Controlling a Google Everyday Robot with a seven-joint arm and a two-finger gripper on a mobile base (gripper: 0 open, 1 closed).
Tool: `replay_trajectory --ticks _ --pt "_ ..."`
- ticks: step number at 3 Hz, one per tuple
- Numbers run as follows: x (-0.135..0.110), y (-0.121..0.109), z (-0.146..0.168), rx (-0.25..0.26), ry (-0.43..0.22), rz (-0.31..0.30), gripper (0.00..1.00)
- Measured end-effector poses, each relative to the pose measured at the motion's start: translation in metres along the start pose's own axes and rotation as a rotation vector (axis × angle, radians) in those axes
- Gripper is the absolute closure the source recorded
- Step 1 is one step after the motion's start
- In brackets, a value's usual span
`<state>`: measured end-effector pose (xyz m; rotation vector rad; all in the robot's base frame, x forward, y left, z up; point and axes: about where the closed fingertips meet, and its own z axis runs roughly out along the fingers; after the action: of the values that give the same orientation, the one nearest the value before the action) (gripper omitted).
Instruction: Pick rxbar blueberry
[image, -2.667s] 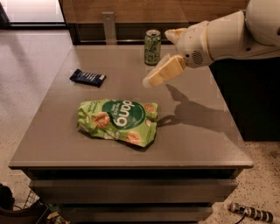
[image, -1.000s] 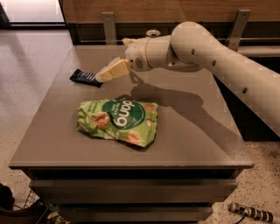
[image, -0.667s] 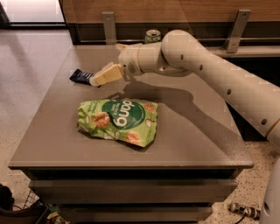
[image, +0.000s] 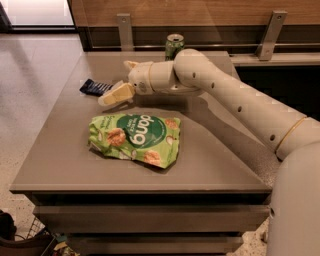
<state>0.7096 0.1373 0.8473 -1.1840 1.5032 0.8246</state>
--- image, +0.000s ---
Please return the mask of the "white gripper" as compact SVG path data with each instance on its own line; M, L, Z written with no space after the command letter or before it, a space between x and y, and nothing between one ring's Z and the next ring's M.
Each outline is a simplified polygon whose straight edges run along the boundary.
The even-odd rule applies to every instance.
M109 107L130 100L135 95L135 91L139 95L151 95L154 93L149 78L152 62L126 60L123 64L129 71L129 83L123 81L117 82L111 89L98 98L99 105Z

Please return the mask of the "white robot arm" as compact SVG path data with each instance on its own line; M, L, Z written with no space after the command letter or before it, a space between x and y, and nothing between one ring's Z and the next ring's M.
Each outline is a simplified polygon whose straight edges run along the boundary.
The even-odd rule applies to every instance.
M320 256L320 123L224 73L194 49L167 62L131 62L128 81L98 99L102 106L135 94L213 96L282 161L273 185L267 256Z

